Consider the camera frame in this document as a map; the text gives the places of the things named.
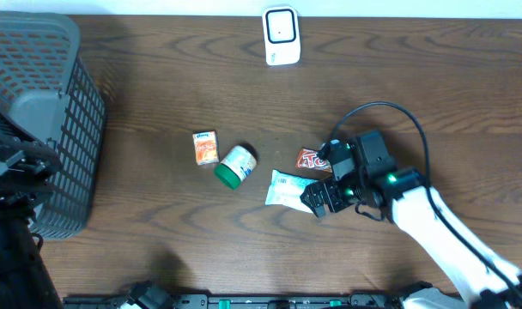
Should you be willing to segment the green cap bottle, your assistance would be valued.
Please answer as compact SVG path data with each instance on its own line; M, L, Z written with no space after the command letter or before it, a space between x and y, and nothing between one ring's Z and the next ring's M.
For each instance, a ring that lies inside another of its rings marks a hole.
M243 146L233 147L215 168L215 176L231 190L237 189L257 165L255 156Z

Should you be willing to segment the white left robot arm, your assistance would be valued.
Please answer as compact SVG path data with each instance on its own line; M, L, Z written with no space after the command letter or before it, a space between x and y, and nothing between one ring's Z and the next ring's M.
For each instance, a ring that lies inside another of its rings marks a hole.
M40 256L43 237L28 227L61 167L53 149L0 111L0 308L63 306Z

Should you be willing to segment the orange Kleenex tissue pack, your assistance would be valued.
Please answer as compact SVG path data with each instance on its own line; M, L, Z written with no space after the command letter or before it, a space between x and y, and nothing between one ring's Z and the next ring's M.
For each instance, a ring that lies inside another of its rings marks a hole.
M196 163L199 166L219 161L217 136L214 130L192 135Z

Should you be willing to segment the orange chocolate bar wrapper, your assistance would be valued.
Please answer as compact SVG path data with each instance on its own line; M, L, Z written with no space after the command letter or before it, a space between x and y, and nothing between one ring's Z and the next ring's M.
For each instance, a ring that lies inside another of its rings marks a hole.
M302 148L299 151L295 166L297 168L306 168L310 170L332 173L330 163L328 161L321 160L318 156L317 150L309 148Z

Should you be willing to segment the green tissue pack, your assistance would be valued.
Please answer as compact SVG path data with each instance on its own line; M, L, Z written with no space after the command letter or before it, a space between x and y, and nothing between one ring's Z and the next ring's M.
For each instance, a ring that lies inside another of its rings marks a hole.
M316 179L302 178L273 170L265 204L267 206L282 205L311 214L312 211L300 200L300 195L308 185L315 182Z

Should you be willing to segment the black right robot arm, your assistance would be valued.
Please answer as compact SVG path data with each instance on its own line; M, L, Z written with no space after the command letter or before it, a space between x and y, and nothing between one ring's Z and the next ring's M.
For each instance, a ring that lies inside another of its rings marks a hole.
M485 245L415 168L329 177L308 185L300 200L317 217L349 206L379 209L436 262L469 308L522 308L522 270Z

